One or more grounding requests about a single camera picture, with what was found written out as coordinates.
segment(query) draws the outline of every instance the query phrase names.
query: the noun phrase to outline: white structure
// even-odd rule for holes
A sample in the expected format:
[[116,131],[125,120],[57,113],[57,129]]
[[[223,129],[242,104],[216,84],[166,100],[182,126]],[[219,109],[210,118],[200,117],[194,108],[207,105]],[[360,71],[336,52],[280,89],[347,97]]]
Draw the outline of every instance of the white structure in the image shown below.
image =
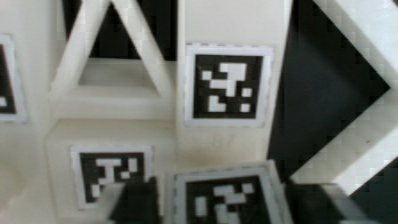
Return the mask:
[[[88,58],[111,2],[143,62]],[[294,176],[299,182],[336,182],[352,193],[398,155],[393,147],[398,11],[391,1],[361,0],[360,4],[358,0],[317,0],[317,3],[393,87]],[[0,191],[0,199],[9,202],[0,202],[8,204],[0,207],[0,223],[88,223],[104,218],[102,211],[79,209],[72,145],[152,145],[161,188],[169,171],[265,159],[290,8],[292,0],[180,0],[180,52],[173,63],[162,59],[134,0],[84,0],[70,45],[61,1],[0,0],[0,33],[15,39],[29,115],[25,124],[0,123],[0,163],[8,161],[13,166],[0,172],[0,189],[9,189]],[[194,42],[274,49],[269,123],[262,128],[192,128],[184,124],[185,46]],[[121,73],[109,79],[107,72],[114,69],[137,76]],[[79,85],[82,74],[95,86]],[[127,80],[137,85],[125,86]]]

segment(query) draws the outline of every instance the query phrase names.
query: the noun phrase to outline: black square pattern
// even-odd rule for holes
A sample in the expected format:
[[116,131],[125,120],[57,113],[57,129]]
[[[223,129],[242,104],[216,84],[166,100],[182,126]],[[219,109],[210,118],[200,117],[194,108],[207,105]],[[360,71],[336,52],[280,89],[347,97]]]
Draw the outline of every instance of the black square pattern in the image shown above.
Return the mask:
[[82,153],[86,203],[97,202],[107,184],[145,181],[145,152]]
[[0,45],[0,114],[17,114],[15,95],[4,45]]
[[196,55],[194,119],[256,119],[262,56]]
[[187,183],[187,224],[271,223],[258,176]]

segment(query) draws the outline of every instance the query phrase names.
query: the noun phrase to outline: white panel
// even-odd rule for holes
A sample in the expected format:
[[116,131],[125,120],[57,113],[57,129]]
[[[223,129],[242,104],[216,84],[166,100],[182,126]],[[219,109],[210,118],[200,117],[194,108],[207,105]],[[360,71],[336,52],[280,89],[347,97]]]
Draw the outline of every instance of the white panel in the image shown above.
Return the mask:
[[294,174],[299,183],[333,182],[351,195],[398,156],[398,9],[393,1],[315,2],[393,88]]

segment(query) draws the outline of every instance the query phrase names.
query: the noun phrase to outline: white plastic frame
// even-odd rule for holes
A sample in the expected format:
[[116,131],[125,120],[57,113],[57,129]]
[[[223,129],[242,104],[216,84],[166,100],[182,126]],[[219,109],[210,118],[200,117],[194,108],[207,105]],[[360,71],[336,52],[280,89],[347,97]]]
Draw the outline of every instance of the white plastic frame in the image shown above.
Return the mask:
[[0,34],[0,45],[4,47],[6,66],[9,71],[9,81],[11,81],[15,105],[17,105],[17,113],[0,114],[0,121],[22,123],[27,121],[27,109],[25,109],[25,98],[24,98],[22,80],[17,64],[17,47],[11,36],[6,34]]
[[235,167],[208,168],[200,169],[198,171],[189,171],[175,174],[171,184],[173,184],[173,198],[171,198],[171,207],[175,208],[171,223],[185,224],[187,212],[185,209],[185,185],[192,181],[214,180],[223,178],[248,177],[256,175],[260,177],[267,209],[271,215],[272,224],[292,224],[292,216],[287,206],[287,199],[283,195],[283,186],[280,183],[278,173],[272,173],[274,162],[253,163],[239,165]]
[[391,0],[315,3],[391,87],[292,176],[297,183],[336,183],[351,195],[398,157],[398,8]]
[[[196,55],[228,55],[228,56],[260,56],[264,57],[262,81],[258,93],[258,109],[256,119],[198,119],[194,118],[194,71],[196,71]],[[265,126],[265,111],[269,98],[269,80],[271,80],[271,65],[272,65],[274,50],[265,46],[237,46],[217,44],[189,44],[187,45],[187,69],[184,76],[185,83],[185,125],[205,127],[264,127]]]
[[[121,16],[141,55],[155,90],[137,87],[81,86],[111,3]],[[173,118],[173,64],[166,62],[137,0],[82,1],[73,31],[52,83],[50,99],[56,118],[168,119]]]
[[86,202],[86,190],[84,190],[84,176],[82,176],[82,163],[81,154],[82,153],[145,153],[145,167],[146,167],[146,181],[153,177],[153,146],[152,145],[125,145],[125,146],[72,146],[72,168],[75,174],[75,184],[77,184],[77,196],[79,196],[79,207],[84,209],[98,208],[98,203]]

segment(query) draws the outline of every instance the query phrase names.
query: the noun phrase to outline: white surface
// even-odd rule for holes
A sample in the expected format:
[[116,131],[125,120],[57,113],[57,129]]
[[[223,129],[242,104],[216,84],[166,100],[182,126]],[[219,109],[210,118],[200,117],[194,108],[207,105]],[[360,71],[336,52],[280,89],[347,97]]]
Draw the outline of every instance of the white surface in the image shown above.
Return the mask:
[[391,86],[294,174],[299,183],[336,183],[351,195],[398,156],[398,7],[381,0],[315,2]]
[[166,121],[63,120],[49,136],[47,150],[57,218],[86,220],[97,217],[97,209],[79,209],[73,174],[72,146],[97,151],[146,150],[153,146],[153,172],[159,178],[161,203],[164,201],[164,177],[176,169],[175,124]]
[[[267,158],[292,0],[180,0],[178,21],[178,169]],[[262,128],[185,126],[187,44],[216,43],[274,49],[265,124]]]

